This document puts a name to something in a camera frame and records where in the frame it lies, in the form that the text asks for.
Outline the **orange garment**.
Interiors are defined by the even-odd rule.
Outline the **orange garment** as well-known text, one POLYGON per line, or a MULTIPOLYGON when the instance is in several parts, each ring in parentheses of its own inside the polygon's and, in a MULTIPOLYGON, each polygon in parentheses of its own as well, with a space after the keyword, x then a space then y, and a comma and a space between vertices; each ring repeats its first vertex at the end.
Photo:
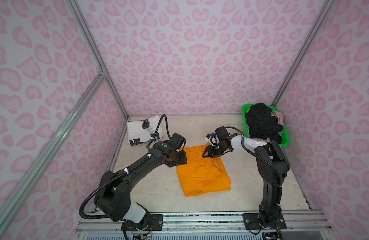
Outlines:
POLYGON ((231 179, 219 158, 204 158, 206 147, 194 146, 185 148, 187 164, 176 167, 176 172, 186 197, 195 197, 207 193, 228 191, 231 179))

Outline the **white t-shirt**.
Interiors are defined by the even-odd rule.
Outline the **white t-shirt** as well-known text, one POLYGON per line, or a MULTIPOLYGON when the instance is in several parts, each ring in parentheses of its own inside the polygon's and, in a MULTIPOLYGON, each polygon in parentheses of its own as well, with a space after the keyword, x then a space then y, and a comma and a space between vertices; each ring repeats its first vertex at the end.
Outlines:
POLYGON ((127 137, 130 146, 147 143, 157 128, 160 117, 154 116, 145 120, 127 122, 127 137))

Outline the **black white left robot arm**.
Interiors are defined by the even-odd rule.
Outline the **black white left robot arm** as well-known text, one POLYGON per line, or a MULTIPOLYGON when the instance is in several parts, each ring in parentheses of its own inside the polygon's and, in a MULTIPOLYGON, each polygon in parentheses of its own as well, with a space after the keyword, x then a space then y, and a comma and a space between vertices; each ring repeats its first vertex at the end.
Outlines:
POLYGON ((187 164, 186 139, 174 133, 171 138, 147 146, 147 153, 127 168, 106 172, 93 195, 94 205, 103 212, 97 219, 131 222, 140 230, 149 222, 149 211, 131 202, 131 191, 151 171, 161 165, 169 168, 187 164))

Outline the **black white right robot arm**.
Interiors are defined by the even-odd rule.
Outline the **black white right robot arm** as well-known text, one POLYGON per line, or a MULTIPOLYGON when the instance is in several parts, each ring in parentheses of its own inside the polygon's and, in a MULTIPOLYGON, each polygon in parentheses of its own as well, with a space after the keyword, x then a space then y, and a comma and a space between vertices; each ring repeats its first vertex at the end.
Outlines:
POLYGON ((290 164, 275 141, 262 142, 244 137, 242 134, 230 134, 228 129, 235 127, 219 127, 208 134, 204 158, 218 158, 234 150, 240 150, 256 158, 257 168, 263 179, 263 197, 259 205, 257 221, 248 228, 285 230, 286 223, 282 216, 281 198, 283 183, 290 170, 290 164))

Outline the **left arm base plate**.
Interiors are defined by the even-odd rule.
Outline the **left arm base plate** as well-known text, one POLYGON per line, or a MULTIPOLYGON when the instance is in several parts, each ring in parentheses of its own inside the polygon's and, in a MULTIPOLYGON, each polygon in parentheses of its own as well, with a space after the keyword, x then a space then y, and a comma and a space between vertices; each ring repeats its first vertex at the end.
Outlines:
POLYGON ((139 223, 127 220, 122 223, 121 230, 126 232, 134 231, 161 231, 163 215, 146 214, 139 223))

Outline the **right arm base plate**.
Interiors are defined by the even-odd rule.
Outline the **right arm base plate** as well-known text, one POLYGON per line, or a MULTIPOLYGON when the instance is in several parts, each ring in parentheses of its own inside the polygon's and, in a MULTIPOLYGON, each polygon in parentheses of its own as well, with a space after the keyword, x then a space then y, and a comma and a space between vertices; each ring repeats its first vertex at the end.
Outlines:
MULTIPOLYGON (((261 224, 259 213, 245 213, 245 214, 242 214, 242 216, 243 216, 243 222, 244 222, 246 230, 251 230, 251 231, 276 230, 275 221, 268 222, 268 223, 263 222, 261 224)), ((281 230, 287 229, 286 221, 282 214, 278 216, 277 224, 281 230)))

